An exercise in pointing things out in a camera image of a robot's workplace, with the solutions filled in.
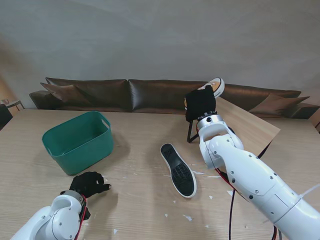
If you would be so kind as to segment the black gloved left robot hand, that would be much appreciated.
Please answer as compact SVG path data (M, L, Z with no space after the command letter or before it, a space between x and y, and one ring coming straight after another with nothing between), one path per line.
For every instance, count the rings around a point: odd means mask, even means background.
M69 190L75 191L85 198L100 194L111 189L104 177L96 171L88 171L73 178Z

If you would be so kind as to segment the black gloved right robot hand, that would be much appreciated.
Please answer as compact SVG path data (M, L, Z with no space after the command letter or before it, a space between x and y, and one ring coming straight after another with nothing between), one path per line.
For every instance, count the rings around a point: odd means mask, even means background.
M185 95L185 119L187 122L197 120L216 111L216 98L211 86L204 89L196 89Z

